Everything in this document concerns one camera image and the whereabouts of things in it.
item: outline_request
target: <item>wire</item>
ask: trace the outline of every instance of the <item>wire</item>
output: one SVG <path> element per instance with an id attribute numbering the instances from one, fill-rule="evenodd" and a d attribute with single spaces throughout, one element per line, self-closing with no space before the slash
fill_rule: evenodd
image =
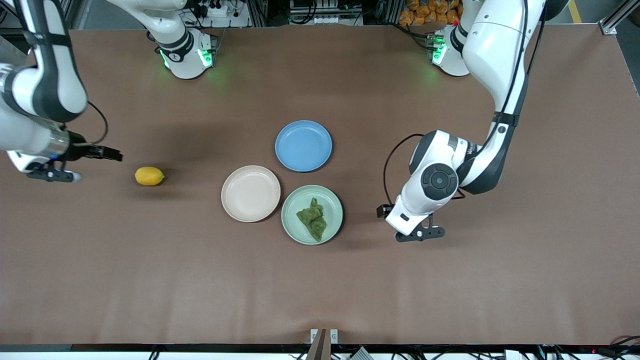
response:
<path id="1" fill-rule="evenodd" d="M 618 341 L 617 343 L 613 343 L 613 344 L 611 344 L 611 346 L 613 346 L 613 347 L 614 347 L 614 346 L 622 345 L 622 344 L 624 344 L 624 343 L 628 343 L 629 341 L 631 341 L 631 340 L 636 340 L 636 339 L 640 339 L 640 335 L 636 335 L 636 336 L 627 336 L 627 338 L 626 338 L 626 339 L 624 339 L 624 340 L 620 340 L 620 341 Z"/>
<path id="2" fill-rule="evenodd" d="M 529 73 L 531 72 L 533 61 L 536 59 L 536 54 L 538 53 L 538 46 L 540 45 L 540 39 L 542 39 L 542 32 L 545 30 L 546 14 L 547 14 L 547 3 L 545 3 L 545 7 L 542 8 L 542 21 L 540 22 L 540 30 L 538 31 L 538 38 L 536 39 L 536 46 L 534 46 L 533 53 L 531 54 L 531 60 L 529 60 L 529 67 L 527 67 L 527 75 L 529 75 Z"/>
<path id="3" fill-rule="evenodd" d="M 298 357 L 296 358 L 296 360 L 300 360 L 302 359 L 302 357 L 309 352 L 309 349 L 306 349 L 305 351 L 302 352 L 302 354 L 298 355 Z"/>
<path id="4" fill-rule="evenodd" d="M 198 26 L 200 26 L 201 28 L 203 28 L 204 26 L 202 26 L 202 23 L 200 22 L 200 18 L 198 17 L 198 15 L 196 15 L 196 13 L 193 11 L 193 8 L 189 8 L 189 10 L 191 11 L 191 13 L 193 14 L 193 17 L 196 19 Z"/>
<path id="5" fill-rule="evenodd" d="M 391 25 L 393 27 L 395 27 L 396 29 L 402 31 L 403 33 L 407 34 L 407 35 L 413 35 L 414 37 L 417 38 L 427 38 L 427 34 L 432 34 L 432 33 L 426 33 L 426 34 L 416 34 L 414 32 L 412 32 L 411 30 L 405 29 L 402 26 L 398 25 L 398 24 L 394 24 L 393 22 L 388 22 L 384 25 Z"/>
<path id="6" fill-rule="evenodd" d="M 452 197 L 452 198 L 451 198 L 451 200 L 460 200 L 460 199 L 464 199 L 465 197 L 467 197 L 467 196 L 465 195 L 465 193 L 463 193 L 462 191 L 460 191 L 460 188 L 458 188 L 458 194 L 460 194 L 460 196 L 458 196 L 458 197 Z"/>
<path id="7" fill-rule="evenodd" d="M 100 109 L 98 109 L 98 107 L 96 105 L 94 105 L 91 101 L 87 101 L 87 103 L 89 105 L 91 105 L 91 107 L 94 108 L 95 111 L 97 111 L 98 114 L 100 114 L 100 116 L 102 117 L 102 121 L 104 121 L 104 132 L 102 133 L 102 136 L 98 140 L 96 140 L 94 142 L 75 143 L 74 146 L 97 145 L 97 144 L 101 143 L 107 137 L 107 134 L 109 133 L 109 122 L 107 121 L 107 117 L 104 116 L 104 113 L 102 111 L 100 111 Z"/>
<path id="8" fill-rule="evenodd" d="M 389 201 L 389 205 L 392 205 L 391 203 L 391 198 L 389 197 L 389 191 L 387 190 L 387 165 L 389 164 L 389 160 L 391 160 L 391 155 L 394 154 L 394 152 L 396 151 L 396 149 L 398 147 L 400 147 L 400 145 L 402 145 L 405 141 L 411 139 L 411 138 L 415 138 L 416 136 L 424 136 L 424 134 L 412 134 L 407 136 L 406 138 L 402 139 L 389 153 L 389 156 L 387 156 L 387 160 L 385 161 L 385 167 L 382 170 L 382 185 L 385 187 L 385 195 L 387 196 L 387 201 Z"/>
<path id="9" fill-rule="evenodd" d="M 267 26 L 270 26 L 271 24 L 269 23 L 269 19 L 264 15 L 264 12 L 262 11 L 262 8 L 260 7 L 260 3 L 258 3 L 257 1 L 254 4 L 255 8 L 258 9 L 258 13 L 260 14 L 260 16 L 262 17 L 262 20 L 264 20 L 264 23 Z"/>
<path id="10" fill-rule="evenodd" d="M 562 352 L 566 352 L 567 354 L 569 354 L 569 356 L 571 356 L 571 357 L 573 358 L 573 360 L 580 360 L 580 358 L 579 358 L 579 357 L 577 357 L 576 355 L 574 355 L 574 354 L 573 354 L 573 352 L 570 352 L 570 351 L 568 351 L 568 350 L 563 349 L 562 347 L 560 347 L 560 345 L 556 345 L 556 347 L 557 347 L 558 349 L 560 349 L 560 351 L 562 351 Z"/>
<path id="11" fill-rule="evenodd" d="M 309 4 L 309 11 L 307 12 L 306 16 L 302 19 L 302 21 L 295 21 L 293 19 L 291 19 L 291 11 L 289 10 L 289 22 L 293 23 L 293 24 L 297 24 L 297 25 L 304 25 L 306 23 L 308 23 L 309 21 L 311 21 L 314 16 L 316 16 L 316 10 L 317 10 L 317 2 L 316 0 L 312 0 L 313 3 Z"/>
<path id="12" fill-rule="evenodd" d="M 2 20 L 0 20 L 0 24 L 2 24 L 6 20 L 7 15 L 9 15 L 9 12 L 6 11 L 4 8 L 0 7 L 0 13 L 4 13 Z"/>
<path id="13" fill-rule="evenodd" d="M 423 44 L 420 44 L 420 42 L 418 41 L 417 38 L 415 38 L 415 35 L 413 34 L 413 32 L 409 29 L 409 25 L 406 26 L 406 30 L 409 32 L 409 36 L 411 36 L 411 38 L 413 39 L 413 41 L 421 48 L 425 49 L 425 50 L 429 50 L 429 47 Z"/>
<path id="14" fill-rule="evenodd" d="M 522 59 L 522 55 L 524 54 L 524 42 L 527 33 L 527 19 L 529 18 L 529 2 L 528 0 L 524 1 L 524 25 L 522 27 L 522 37 L 520 38 L 520 46 L 518 46 L 518 58 L 516 60 L 513 75 L 511 77 L 511 84 L 509 85 L 509 91 L 507 91 L 507 96 L 504 98 L 504 104 L 502 104 L 502 110 L 500 110 L 500 114 L 504 114 L 504 111 L 507 110 L 507 103 L 509 103 L 509 99 L 511 98 L 511 93 L 513 92 L 513 86 L 516 82 L 516 77 L 518 76 L 518 66 L 520 64 L 520 60 Z M 493 138 L 493 134 L 495 134 L 495 130 L 498 128 L 498 124 L 496 124 L 492 129 L 489 136 L 487 136 L 486 140 L 480 151 L 476 154 L 476 157 L 480 155 L 480 153 L 487 148 L 486 144 Z"/>
<path id="15" fill-rule="evenodd" d="M 409 360 L 409 359 L 407 359 L 407 358 L 406 358 L 406 356 L 404 356 L 404 355 L 400 354 L 399 352 L 394 352 L 394 353 L 391 355 L 391 360 L 394 360 L 394 359 L 396 358 L 396 355 L 399 355 L 399 356 L 400 356 L 400 357 L 402 357 L 404 360 Z"/>
<path id="16" fill-rule="evenodd" d="M 362 11 L 358 14 L 358 17 L 356 18 L 356 21 L 353 22 L 352 26 L 356 26 L 356 24 L 358 23 L 358 20 L 360 20 L 361 16 L 362 16 Z"/>
<path id="17" fill-rule="evenodd" d="M 149 360 L 157 360 L 160 357 L 160 351 L 167 351 L 164 345 L 156 345 L 154 346 L 151 354 L 149 355 Z"/>

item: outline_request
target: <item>lemon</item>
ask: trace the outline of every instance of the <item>lemon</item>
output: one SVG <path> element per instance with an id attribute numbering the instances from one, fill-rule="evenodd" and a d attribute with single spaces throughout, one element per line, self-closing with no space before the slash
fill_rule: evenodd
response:
<path id="1" fill-rule="evenodd" d="M 158 185 L 164 179 L 164 174 L 158 168 L 141 167 L 136 170 L 136 181 L 146 186 Z"/>

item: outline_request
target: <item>plate rim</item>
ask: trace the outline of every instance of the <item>plate rim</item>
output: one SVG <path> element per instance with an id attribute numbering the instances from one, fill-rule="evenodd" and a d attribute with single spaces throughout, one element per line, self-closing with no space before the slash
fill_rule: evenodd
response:
<path id="1" fill-rule="evenodd" d="M 281 143 L 281 141 L 282 141 L 283 132 L 288 127 L 293 127 L 296 124 L 302 124 L 302 123 L 315 124 L 315 125 L 319 126 L 323 130 L 323 134 L 329 139 L 329 153 L 327 154 L 326 158 L 320 163 L 320 165 L 318 165 L 318 166 L 316 166 L 314 168 L 308 169 L 308 170 L 307 169 L 293 168 L 293 167 L 287 165 L 282 160 L 282 158 L 280 157 L 280 153 L 278 152 L 278 144 Z M 278 133 L 278 136 L 276 136 L 276 141 L 275 141 L 275 144 L 274 144 L 274 150 L 276 152 L 276 157 L 278 158 L 278 161 L 282 165 L 284 165 L 285 168 L 288 168 L 289 170 L 293 170 L 293 171 L 296 171 L 296 172 L 311 172 L 311 171 L 314 171 L 314 170 L 317 170 L 317 169 L 321 168 L 329 160 L 329 158 L 331 158 L 331 154 L 333 152 L 333 139 L 331 138 L 331 133 L 329 133 L 329 130 L 327 130 L 324 125 L 320 124 L 317 121 L 313 121 L 313 120 L 309 120 L 309 119 L 300 119 L 300 120 L 296 120 L 294 122 L 288 123 L 287 125 L 285 125 L 285 127 L 283 127 L 280 130 L 280 132 Z"/>
<path id="2" fill-rule="evenodd" d="M 336 230 L 335 234 L 331 235 L 327 240 L 323 240 L 323 241 L 319 241 L 317 243 L 303 243 L 301 241 L 299 241 L 298 239 L 296 239 L 295 237 L 293 237 L 293 235 L 287 230 L 287 227 L 284 226 L 284 215 L 285 215 L 285 206 L 287 205 L 287 201 L 289 200 L 289 198 L 291 197 L 291 195 L 293 195 L 294 193 L 296 193 L 298 190 L 307 188 L 307 187 L 311 187 L 311 186 L 316 186 L 319 188 L 323 188 L 327 191 L 329 191 L 334 197 L 335 200 L 338 202 L 338 205 L 340 205 L 340 226 L 338 227 L 338 229 Z M 320 244 L 324 244 L 326 242 L 328 242 L 329 240 L 333 239 L 339 232 L 340 232 L 340 228 L 342 227 L 342 225 L 344 224 L 344 206 L 342 205 L 342 201 L 340 201 L 340 198 L 338 197 L 338 195 L 335 194 L 335 192 L 333 192 L 333 190 L 327 188 L 326 186 L 322 186 L 322 185 L 318 185 L 318 184 L 307 184 L 307 185 L 303 185 L 295 190 L 293 190 L 288 196 L 287 198 L 284 200 L 284 202 L 282 203 L 282 209 L 280 211 L 280 223 L 282 224 L 282 228 L 284 229 L 284 231 L 287 233 L 287 235 L 289 235 L 290 238 L 292 238 L 295 242 L 300 243 L 302 245 L 310 245 L 310 246 L 314 246 L 314 245 L 320 245 Z"/>
<path id="3" fill-rule="evenodd" d="M 265 215 L 262 218 L 259 218 L 257 220 L 242 220 L 240 218 L 237 218 L 236 216 L 232 215 L 231 212 L 229 211 L 229 209 L 226 206 L 226 202 L 225 199 L 226 197 L 224 196 L 225 194 L 225 189 L 227 188 L 227 184 L 230 181 L 229 179 L 232 178 L 233 175 L 236 175 L 238 172 L 240 172 L 241 170 L 245 170 L 246 168 L 256 168 L 257 170 L 261 170 L 264 173 L 266 173 L 266 175 L 268 177 L 271 177 L 275 180 L 275 183 L 277 185 L 277 189 L 278 189 L 278 195 L 277 197 L 277 201 L 275 202 L 275 205 L 273 206 L 273 209 L 271 209 L 271 211 L 269 211 L 269 213 L 267 213 L 267 215 Z M 270 169 L 260 166 L 260 165 L 245 165 L 243 167 L 239 167 L 237 169 L 235 169 L 231 174 L 229 174 L 229 176 L 227 176 L 227 178 L 225 179 L 225 182 L 222 184 L 222 189 L 220 190 L 220 202 L 222 203 L 222 208 L 225 210 L 225 212 L 227 213 L 227 215 L 229 215 L 231 218 L 233 218 L 236 221 L 240 221 L 240 222 L 258 222 L 260 220 L 264 220 L 265 218 L 267 218 L 269 215 L 271 215 L 275 209 L 278 208 L 278 204 L 280 203 L 280 198 L 282 197 L 282 185 L 280 184 L 280 180 L 278 179 L 278 177 L 276 176 L 276 174 L 271 171 Z"/>

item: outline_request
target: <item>plate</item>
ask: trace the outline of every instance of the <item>plate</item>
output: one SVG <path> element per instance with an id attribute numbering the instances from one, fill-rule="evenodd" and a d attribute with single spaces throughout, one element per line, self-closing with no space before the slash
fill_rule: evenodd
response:
<path id="1" fill-rule="evenodd" d="M 311 120 L 292 122 L 276 138 L 278 160 L 298 172 L 310 172 L 321 167 L 329 160 L 332 149 L 329 132 Z"/>
<path id="2" fill-rule="evenodd" d="M 308 208 L 313 198 L 322 206 L 326 222 L 322 241 L 316 241 L 296 215 L 300 210 Z M 340 200 L 333 191 L 320 185 L 306 185 L 295 189 L 282 205 L 282 226 L 293 240 L 305 245 L 319 245 L 331 240 L 340 230 L 342 219 Z"/>
<path id="3" fill-rule="evenodd" d="M 280 201 L 280 182 L 268 168 L 241 167 L 222 185 L 222 206 L 232 218 L 256 222 L 266 218 Z"/>

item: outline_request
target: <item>brown table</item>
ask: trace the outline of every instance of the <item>brown table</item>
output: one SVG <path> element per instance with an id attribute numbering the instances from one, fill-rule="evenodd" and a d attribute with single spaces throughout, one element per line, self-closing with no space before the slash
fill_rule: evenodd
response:
<path id="1" fill-rule="evenodd" d="M 26 179 L 0 156 L 1 343 L 608 343 L 640 332 L 640 101 L 618 43 L 549 26 L 504 177 L 436 213 L 445 238 L 396 243 L 378 220 L 389 150 L 443 129 L 476 142 L 493 102 L 471 77 L 429 66 L 393 28 L 232 29 L 216 69 L 173 77 L 142 31 L 73 33 L 105 145 L 81 184 Z M 288 171 L 273 144 L 298 119 L 333 136 L 329 163 Z M 102 131 L 92 111 L 70 124 Z M 415 141 L 389 166 L 396 196 Z M 225 178 L 264 165 L 283 195 L 331 188 L 344 227 L 299 245 L 280 211 L 241 224 Z M 164 185 L 133 180 L 143 165 Z"/>

